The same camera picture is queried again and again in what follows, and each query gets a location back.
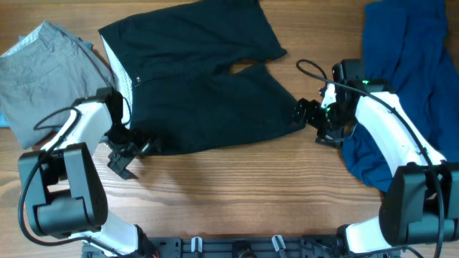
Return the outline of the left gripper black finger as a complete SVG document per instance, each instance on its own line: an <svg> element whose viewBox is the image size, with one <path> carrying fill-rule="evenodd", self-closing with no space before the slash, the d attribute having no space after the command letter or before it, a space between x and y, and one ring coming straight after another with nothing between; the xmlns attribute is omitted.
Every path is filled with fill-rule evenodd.
<svg viewBox="0 0 459 258"><path fill-rule="evenodd" d="M156 156L162 154L162 144L159 138L148 139L139 149L139 156Z"/></svg>
<svg viewBox="0 0 459 258"><path fill-rule="evenodd" d="M114 157L108 162L108 167L123 180L138 179L134 173L127 169L127 166L131 163L131 161L132 160L130 158Z"/></svg>

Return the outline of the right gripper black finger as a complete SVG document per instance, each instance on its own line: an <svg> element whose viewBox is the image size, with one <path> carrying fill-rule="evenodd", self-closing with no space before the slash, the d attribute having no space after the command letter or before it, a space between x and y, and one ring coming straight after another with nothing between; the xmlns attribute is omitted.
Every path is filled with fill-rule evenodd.
<svg viewBox="0 0 459 258"><path fill-rule="evenodd" d="M316 100L308 101L301 98L295 107L293 121L299 125L321 126L323 124L321 104Z"/></svg>
<svg viewBox="0 0 459 258"><path fill-rule="evenodd" d="M318 132L315 143L339 149L344 142L343 132Z"/></svg>

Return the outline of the black shorts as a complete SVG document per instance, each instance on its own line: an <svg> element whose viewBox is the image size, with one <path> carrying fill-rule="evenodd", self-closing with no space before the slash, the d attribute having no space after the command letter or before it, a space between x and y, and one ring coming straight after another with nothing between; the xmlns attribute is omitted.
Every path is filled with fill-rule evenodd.
<svg viewBox="0 0 459 258"><path fill-rule="evenodd" d="M178 155L301 130L296 99L269 73L283 57L257 0L197 1L100 29L132 82L131 125Z"/></svg>

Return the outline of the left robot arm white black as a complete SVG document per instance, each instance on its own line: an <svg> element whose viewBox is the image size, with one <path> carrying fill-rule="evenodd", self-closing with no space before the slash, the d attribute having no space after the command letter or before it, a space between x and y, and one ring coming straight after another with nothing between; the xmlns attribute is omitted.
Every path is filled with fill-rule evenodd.
<svg viewBox="0 0 459 258"><path fill-rule="evenodd" d="M29 241L44 247L82 241L107 257L159 257L140 226L109 211L93 162L93 153L105 138L111 149L109 169L124 180L132 179L129 163L159 147L157 139L126 128L125 103L111 87L77 99L67 107L70 116L58 134L40 150L20 156L17 216Z"/></svg>

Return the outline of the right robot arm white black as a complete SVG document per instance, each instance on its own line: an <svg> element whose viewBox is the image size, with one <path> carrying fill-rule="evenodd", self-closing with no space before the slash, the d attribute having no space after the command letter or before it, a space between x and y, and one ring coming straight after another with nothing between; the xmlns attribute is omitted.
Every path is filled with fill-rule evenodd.
<svg viewBox="0 0 459 258"><path fill-rule="evenodd" d="M316 142L338 146L345 129L362 125L389 166L392 181L376 217L340 226L332 243L319 247L332 257L393 257L417 244L434 244L439 257L446 242L458 240L458 164L435 150L403 110L385 80L365 78L356 59L324 71L321 101L301 99L293 119L317 131Z"/></svg>

